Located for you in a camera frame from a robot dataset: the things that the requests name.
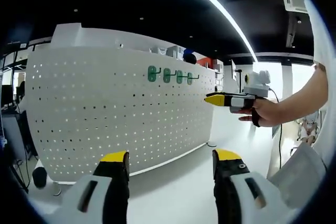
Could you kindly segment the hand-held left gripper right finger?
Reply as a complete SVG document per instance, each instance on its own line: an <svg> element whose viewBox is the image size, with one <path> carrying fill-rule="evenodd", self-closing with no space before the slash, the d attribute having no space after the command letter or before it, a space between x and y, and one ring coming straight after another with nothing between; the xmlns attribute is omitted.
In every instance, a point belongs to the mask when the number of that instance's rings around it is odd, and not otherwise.
<svg viewBox="0 0 336 224"><path fill-rule="evenodd" d="M279 189L234 152L213 150L213 177L218 223L277 223L286 213Z"/></svg>

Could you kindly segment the person's right hand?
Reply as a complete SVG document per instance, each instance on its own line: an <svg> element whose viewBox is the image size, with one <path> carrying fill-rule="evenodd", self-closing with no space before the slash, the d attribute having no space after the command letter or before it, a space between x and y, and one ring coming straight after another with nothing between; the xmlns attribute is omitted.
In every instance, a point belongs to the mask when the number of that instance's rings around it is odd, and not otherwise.
<svg viewBox="0 0 336 224"><path fill-rule="evenodd" d="M280 104L267 99L256 99L250 109L240 109L235 114L243 114L239 120L256 127L273 127L286 121Z"/></svg>

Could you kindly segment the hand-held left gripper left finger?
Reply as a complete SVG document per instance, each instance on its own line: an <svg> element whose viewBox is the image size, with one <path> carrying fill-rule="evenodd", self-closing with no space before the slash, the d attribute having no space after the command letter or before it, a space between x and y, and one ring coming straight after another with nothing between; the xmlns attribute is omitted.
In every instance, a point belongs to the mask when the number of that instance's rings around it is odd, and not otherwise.
<svg viewBox="0 0 336 224"><path fill-rule="evenodd" d="M127 223L129 152L105 155L64 195L62 223Z"/></svg>

